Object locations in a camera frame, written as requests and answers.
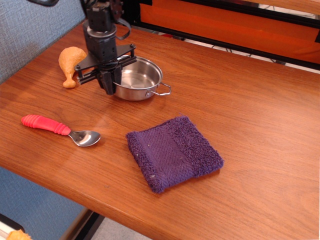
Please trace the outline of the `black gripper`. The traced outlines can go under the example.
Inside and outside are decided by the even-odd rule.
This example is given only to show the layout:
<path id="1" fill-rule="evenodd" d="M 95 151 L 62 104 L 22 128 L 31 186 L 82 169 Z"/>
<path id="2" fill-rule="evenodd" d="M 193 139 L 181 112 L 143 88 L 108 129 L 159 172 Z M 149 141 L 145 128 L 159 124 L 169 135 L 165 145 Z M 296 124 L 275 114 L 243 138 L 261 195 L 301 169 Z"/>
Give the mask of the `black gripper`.
<path id="1" fill-rule="evenodd" d="M 126 39 L 132 30 L 127 21 L 121 21 L 120 24 L 128 28 L 123 36 L 117 36 L 117 26 L 114 23 L 105 31 L 97 31 L 90 27 L 89 21 L 85 21 L 82 28 L 88 54 L 74 68 L 79 84 L 98 80 L 100 87 L 110 96 L 115 94 L 114 83 L 121 85 L 123 67 L 136 61 L 134 44 L 116 44 L 116 40 Z"/>

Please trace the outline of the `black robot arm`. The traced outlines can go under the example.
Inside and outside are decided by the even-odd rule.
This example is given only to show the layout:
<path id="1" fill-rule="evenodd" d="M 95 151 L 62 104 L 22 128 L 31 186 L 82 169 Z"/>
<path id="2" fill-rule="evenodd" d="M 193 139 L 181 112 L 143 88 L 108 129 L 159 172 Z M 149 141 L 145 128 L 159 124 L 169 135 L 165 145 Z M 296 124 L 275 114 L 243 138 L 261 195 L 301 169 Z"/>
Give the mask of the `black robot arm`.
<path id="1" fill-rule="evenodd" d="M 117 46 L 131 33 L 131 25 L 122 18 L 121 0 L 84 0 L 86 21 L 83 33 L 88 54 L 75 67 L 82 85 L 97 80 L 108 95 L 116 93 L 122 82 L 122 69 L 136 61 L 134 44 Z"/>

